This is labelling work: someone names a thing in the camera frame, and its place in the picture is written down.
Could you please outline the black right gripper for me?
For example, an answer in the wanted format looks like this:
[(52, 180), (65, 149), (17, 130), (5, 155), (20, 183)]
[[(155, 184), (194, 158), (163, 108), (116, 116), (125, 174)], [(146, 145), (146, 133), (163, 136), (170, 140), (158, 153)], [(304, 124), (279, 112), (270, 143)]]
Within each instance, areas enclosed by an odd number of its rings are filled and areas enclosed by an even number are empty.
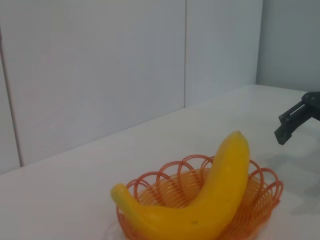
[(319, 91), (307, 92), (301, 100), (278, 117), (280, 126), (274, 131), (274, 135), (280, 145), (284, 145), (292, 137), (292, 133), (311, 117), (320, 116)]

